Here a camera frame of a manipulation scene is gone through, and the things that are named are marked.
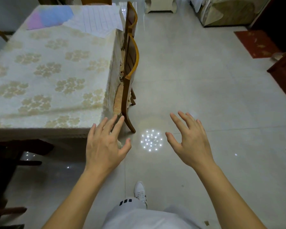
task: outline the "hand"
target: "hand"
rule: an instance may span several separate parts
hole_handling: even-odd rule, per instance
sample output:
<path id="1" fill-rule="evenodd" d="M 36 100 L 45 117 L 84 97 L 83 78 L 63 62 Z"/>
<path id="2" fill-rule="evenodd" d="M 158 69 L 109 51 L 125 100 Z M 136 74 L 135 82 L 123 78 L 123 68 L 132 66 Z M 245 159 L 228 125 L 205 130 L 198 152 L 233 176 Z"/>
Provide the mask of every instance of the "hand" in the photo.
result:
<path id="1" fill-rule="evenodd" d="M 122 149 L 118 149 L 118 135 L 124 122 L 121 116 L 115 125 L 112 133 L 110 131 L 117 119 L 114 115 L 107 121 L 107 117 L 96 127 L 93 124 L 89 131 L 86 146 L 86 167 L 85 171 L 98 172 L 107 177 L 126 157 L 131 149 L 131 142 L 128 138 Z"/>
<path id="2" fill-rule="evenodd" d="M 178 143 L 170 132 L 166 132 L 167 141 L 175 153 L 186 164 L 197 171 L 200 167 L 214 164 L 210 143 L 201 122 L 195 120 L 189 113 L 178 111 L 186 125 L 173 113 L 171 119 L 181 132 L 182 142 Z"/>

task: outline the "white sneaker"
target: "white sneaker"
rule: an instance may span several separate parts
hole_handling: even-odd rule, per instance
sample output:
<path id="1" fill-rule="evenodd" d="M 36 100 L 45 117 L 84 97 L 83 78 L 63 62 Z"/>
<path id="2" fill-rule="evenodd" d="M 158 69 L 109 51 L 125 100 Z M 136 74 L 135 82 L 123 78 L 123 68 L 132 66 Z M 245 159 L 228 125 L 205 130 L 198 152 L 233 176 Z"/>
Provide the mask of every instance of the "white sneaker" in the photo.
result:
<path id="1" fill-rule="evenodd" d="M 147 209 L 147 200 L 145 195 L 145 188 L 143 186 L 143 183 L 141 181 L 138 181 L 136 185 L 134 186 L 134 196 L 139 199 L 142 203 L 146 205 Z"/>

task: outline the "floral tablecloth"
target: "floral tablecloth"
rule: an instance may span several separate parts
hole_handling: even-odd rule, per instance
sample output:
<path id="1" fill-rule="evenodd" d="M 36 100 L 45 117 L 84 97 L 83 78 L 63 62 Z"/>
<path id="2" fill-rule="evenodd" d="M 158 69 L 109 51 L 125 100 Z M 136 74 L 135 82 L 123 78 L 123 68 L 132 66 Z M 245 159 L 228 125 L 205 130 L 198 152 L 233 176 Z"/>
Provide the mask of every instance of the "floral tablecloth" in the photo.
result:
<path id="1" fill-rule="evenodd" d="M 120 30 L 103 39 L 24 23 L 0 51 L 0 141 L 86 137 L 93 123 L 111 117 L 122 38 Z"/>

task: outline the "red rug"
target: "red rug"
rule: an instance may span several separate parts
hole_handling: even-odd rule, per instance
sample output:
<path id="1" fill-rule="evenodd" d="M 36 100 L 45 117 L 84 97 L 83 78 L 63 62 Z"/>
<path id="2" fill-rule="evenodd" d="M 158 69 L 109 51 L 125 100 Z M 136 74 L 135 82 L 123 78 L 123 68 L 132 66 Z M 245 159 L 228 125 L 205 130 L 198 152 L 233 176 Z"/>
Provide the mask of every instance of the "red rug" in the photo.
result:
<path id="1" fill-rule="evenodd" d="M 280 52 L 263 30 L 235 31 L 240 42 L 244 45 L 252 58 L 270 58 Z"/>

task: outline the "person's left hand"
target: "person's left hand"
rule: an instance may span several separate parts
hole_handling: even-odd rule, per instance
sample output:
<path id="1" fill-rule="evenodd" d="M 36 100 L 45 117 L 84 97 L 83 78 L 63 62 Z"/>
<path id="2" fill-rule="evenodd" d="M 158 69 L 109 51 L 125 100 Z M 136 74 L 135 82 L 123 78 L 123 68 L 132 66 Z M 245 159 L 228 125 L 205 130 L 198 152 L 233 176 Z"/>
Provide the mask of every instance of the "person's left hand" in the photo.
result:
<path id="1" fill-rule="evenodd" d="M 99 174 L 106 177 L 121 163 L 131 149 L 129 138 L 123 148 L 118 149 L 117 140 L 124 116 L 121 116 L 110 134 L 116 119 L 117 115 L 110 120 L 105 117 L 97 127 L 96 124 L 93 124 L 90 129 L 86 146 L 85 171 L 100 172 Z"/>

